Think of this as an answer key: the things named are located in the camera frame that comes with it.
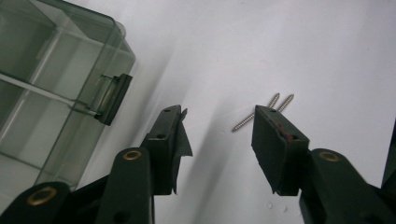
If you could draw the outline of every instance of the clear plastic box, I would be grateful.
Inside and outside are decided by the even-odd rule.
[[[124,37],[63,1],[0,0],[0,212],[34,183],[77,185],[129,85]]]

